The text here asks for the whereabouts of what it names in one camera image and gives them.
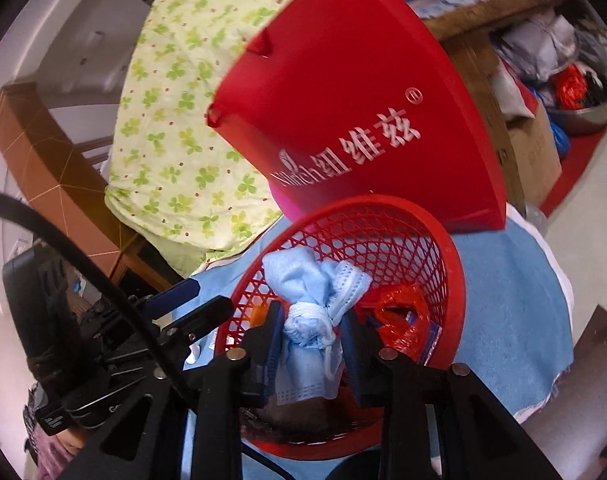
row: blue mat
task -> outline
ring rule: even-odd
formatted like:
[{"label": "blue mat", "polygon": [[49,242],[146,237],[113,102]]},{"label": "blue mat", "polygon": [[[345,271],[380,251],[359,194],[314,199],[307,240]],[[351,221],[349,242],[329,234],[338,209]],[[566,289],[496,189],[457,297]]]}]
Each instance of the blue mat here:
[{"label": "blue mat", "polygon": [[[178,307],[174,318],[219,294],[230,296],[250,263],[289,225],[287,219],[281,219],[237,261],[196,276],[201,285],[199,296]],[[573,360],[570,285],[554,259],[549,259],[551,253],[547,256],[526,229],[534,233],[534,228],[528,228],[509,207],[505,230],[453,236],[463,264],[467,294],[465,323],[455,361],[467,363],[520,419],[546,401],[555,379]],[[212,359],[213,339],[212,333],[204,341],[194,366]],[[187,479],[192,438],[187,439],[185,447],[183,471]],[[298,480],[323,479],[341,461],[271,459]],[[244,475],[247,479],[279,478],[245,456]]]}]

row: basket rim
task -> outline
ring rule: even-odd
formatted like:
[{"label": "basket rim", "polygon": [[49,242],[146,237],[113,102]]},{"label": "basket rim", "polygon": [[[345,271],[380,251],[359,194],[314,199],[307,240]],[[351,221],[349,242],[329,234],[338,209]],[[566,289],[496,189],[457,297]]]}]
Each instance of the basket rim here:
[{"label": "basket rim", "polygon": [[[242,275],[231,295],[232,302],[236,307],[236,301],[238,301],[238,298],[245,291],[247,283],[250,282],[256,273],[256,263],[259,262],[261,265],[261,261],[266,254],[280,250],[285,239],[290,238],[292,235],[318,219],[337,213],[340,209],[359,205],[385,205],[410,213],[426,227],[428,233],[433,238],[434,243],[439,248],[440,256],[445,267],[445,281],[447,283],[448,295],[443,310],[443,333],[437,341],[435,350],[427,365],[433,368],[448,368],[453,363],[456,351],[459,347],[465,319],[466,294],[463,266],[461,265],[461,259],[459,258],[455,242],[439,220],[423,207],[402,198],[379,194],[354,196],[330,203],[327,206],[317,209],[314,213],[294,222],[290,227],[279,234],[277,238],[270,242],[270,244],[261,251],[259,256],[255,258],[253,263],[248,266],[248,269],[244,272],[244,275]],[[224,351],[226,336],[228,336],[228,331],[222,330],[217,333],[215,340],[215,356]],[[378,422],[368,428],[363,428],[362,430],[348,433],[341,438],[322,444],[315,444],[314,446],[275,444],[260,441],[255,441],[253,444],[266,452],[292,460],[331,460],[342,458],[348,454],[374,446],[379,442],[380,428],[381,424]]]}]

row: red plastic basket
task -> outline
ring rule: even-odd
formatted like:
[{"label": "red plastic basket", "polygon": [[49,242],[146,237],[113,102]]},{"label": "red plastic basket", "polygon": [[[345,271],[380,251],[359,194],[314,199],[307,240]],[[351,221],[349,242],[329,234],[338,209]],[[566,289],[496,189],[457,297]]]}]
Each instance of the red plastic basket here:
[{"label": "red plastic basket", "polygon": [[[455,244],[426,210],[383,195],[332,203],[277,237],[251,264],[233,292],[235,313],[228,326],[217,333],[215,354],[239,345],[250,328],[253,306],[279,299],[265,282],[263,256],[298,245],[311,247],[320,259],[350,260],[372,275],[372,287],[418,283],[432,321],[442,328],[429,364],[435,368],[452,364],[465,316],[465,282]],[[379,423],[321,444],[253,444],[293,460],[330,460],[374,446],[380,431]]]}]

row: leaf logo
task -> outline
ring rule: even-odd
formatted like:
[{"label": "leaf logo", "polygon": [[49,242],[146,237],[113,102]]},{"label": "leaf logo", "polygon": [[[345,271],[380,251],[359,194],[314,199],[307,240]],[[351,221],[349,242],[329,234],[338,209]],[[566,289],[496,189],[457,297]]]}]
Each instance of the leaf logo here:
[{"label": "leaf logo", "polygon": [[286,169],[292,171],[293,173],[297,173],[298,168],[296,162],[292,159],[286,150],[281,150],[279,152],[279,160],[286,167]]}]

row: green clover patterned cloth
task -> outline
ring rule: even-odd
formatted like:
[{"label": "green clover patterned cloth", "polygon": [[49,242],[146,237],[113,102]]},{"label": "green clover patterned cloth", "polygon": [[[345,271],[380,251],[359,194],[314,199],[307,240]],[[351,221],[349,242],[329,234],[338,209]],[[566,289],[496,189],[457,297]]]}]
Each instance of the green clover patterned cloth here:
[{"label": "green clover patterned cloth", "polygon": [[156,0],[133,54],[106,205],[182,276],[243,251],[281,212],[268,182],[206,126],[245,44],[291,0]]}]

